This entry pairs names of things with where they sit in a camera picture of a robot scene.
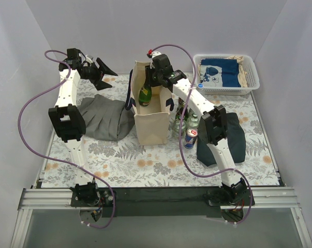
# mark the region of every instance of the red bull can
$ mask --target red bull can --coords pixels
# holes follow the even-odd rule
[[[185,141],[183,143],[184,147],[187,149],[192,149],[197,139],[197,129],[189,128],[186,132]]]

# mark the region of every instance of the champagne bottle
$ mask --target champagne bottle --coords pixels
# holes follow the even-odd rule
[[[149,70],[147,70],[147,68],[145,68],[145,82],[140,90],[140,94],[139,94],[139,103],[141,106],[148,106],[150,104],[151,101],[151,97],[152,97],[152,90],[151,90],[151,86],[150,86],[150,75],[149,75]]]

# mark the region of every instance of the floral tablecloth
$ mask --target floral tablecloth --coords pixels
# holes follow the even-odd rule
[[[97,91],[87,80],[81,80],[78,87],[77,105],[84,97],[101,94],[112,100],[126,100],[128,75],[106,77],[113,87]],[[236,164],[245,174],[251,185],[279,185],[268,144],[250,94],[245,96],[207,96],[216,105],[222,104],[227,112],[236,112],[245,131],[246,159]],[[171,123],[175,113],[171,114]],[[85,137],[88,157],[88,170],[106,180],[112,187],[189,187],[221,185],[220,176],[198,178],[185,168],[179,152],[177,138],[172,138],[170,127],[166,145],[140,146],[136,129],[121,141],[98,141]],[[190,168],[201,175],[216,172],[217,166],[204,167],[196,159],[196,145],[184,149]],[[50,156],[70,160],[64,143],[56,135],[51,146]],[[75,184],[75,174],[71,165],[48,161],[44,168],[42,188],[67,188]]]

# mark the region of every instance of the gray fabric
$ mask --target gray fabric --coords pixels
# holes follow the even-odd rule
[[[134,114],[125,102],[101,95],[86,97],[78,107],[87,127],[86,135],[97,140],[119,141],[133,128]]]

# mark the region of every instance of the canvas tote bag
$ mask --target canvas tote bag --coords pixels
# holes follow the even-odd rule
[[[145,82],[145,66],[150,62],[135,62],[130,72],[125,108],[133,107],[137,138],[141,145],[167,143],[170,111],[174,109],[172,93],[163,86],[152,87],[152,98],[148,106],[140,106],[139,94]]]

